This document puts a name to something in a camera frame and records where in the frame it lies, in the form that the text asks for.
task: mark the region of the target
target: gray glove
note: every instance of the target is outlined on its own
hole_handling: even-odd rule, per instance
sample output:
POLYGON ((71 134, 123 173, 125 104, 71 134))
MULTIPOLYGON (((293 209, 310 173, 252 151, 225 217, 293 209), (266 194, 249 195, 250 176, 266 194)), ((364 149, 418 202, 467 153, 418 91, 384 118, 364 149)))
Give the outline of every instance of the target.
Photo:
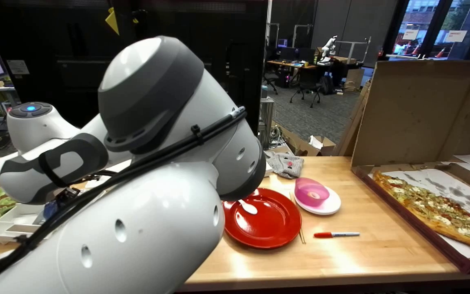
POLYGON ((302 172, 304 158, 287 153, 275 153, 268 160, 273 172, 285 178, 298 178, 302 172))

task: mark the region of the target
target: tree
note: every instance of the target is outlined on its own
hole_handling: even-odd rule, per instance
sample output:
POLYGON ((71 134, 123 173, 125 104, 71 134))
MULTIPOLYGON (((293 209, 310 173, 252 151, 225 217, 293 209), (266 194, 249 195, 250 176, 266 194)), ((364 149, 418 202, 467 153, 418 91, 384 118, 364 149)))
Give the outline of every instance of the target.
POLYGON ((447 13, 446 19, 443 21, 442 30, 461 30, 469 9, 470 0, 460 0, 457 9, 447 13))

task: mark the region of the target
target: cable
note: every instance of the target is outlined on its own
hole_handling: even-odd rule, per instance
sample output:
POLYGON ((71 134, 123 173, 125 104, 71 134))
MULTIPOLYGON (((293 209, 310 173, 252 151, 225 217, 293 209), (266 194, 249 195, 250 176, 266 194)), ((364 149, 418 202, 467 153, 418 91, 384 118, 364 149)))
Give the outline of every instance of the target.
POLYGON ((120 182, 123 182, 130 178, 135 178, 139 175, 146 173, 149 170, 155 169, 158 166, 180 156, 191 149, 202 145, 203 142, 206 142, 218 134, 234 127, 242 119, 246 117, 246 111, 244 107, 241 107, 237 110, 234 110, 230 115, 225 116, 219 121, 213 123, 212 125, 207 126, 204 130, 188 136, 187 138, 174 143, 160 151, 157 151, 141 160, 134 162, 132 165, 120 171, 119 173, 114 174, 109 180, 103 184, 84 192, 79 197, 73 199, 70 203, 64 206, 62 209, 58 210, 53 216, 41 225, 36 232, 34 232, 29 238, 26 236, 20 236, 17 240, 21 243, 17 249, 15 249, 8 256, 0 259, 0 273, 4 270, 7 270, 10 266, 15 264, 27 255, 30 251, 34 250, 39 243, 53 232, 56 228, 62 225, 65 221, 71 218, 74 214, 84 208, 88 203, 90 203, 95 197, 97 197, 101 192, 110 188, 120 182))

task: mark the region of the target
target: carpet floor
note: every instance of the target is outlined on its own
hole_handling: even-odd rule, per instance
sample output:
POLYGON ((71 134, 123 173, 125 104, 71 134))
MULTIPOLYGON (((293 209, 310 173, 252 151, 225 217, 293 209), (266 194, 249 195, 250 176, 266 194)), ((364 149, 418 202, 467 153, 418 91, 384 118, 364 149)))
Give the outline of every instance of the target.
POLYGON ((349 115, 355 106, 359 92, 344 93, 343 95, 320 95, 320 103, 315 101, 313 108, 309 108, 315 94, 302 94, 289 99, 296 89, 283 89, 277 87, 278 95, 269 87, 268 95, 275 101, 274 121, 308 141, 309 136, 325 136, 334 143, 338 143, 349 115))

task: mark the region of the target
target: pizza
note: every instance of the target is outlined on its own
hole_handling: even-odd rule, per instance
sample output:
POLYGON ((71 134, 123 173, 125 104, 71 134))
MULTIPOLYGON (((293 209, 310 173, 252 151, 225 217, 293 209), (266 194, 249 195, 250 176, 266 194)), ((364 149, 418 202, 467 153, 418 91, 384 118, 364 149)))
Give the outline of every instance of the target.
POLYGON ((433 231, 470 245, 470 213, 453 199, 379 171, 373 180, 433 231))

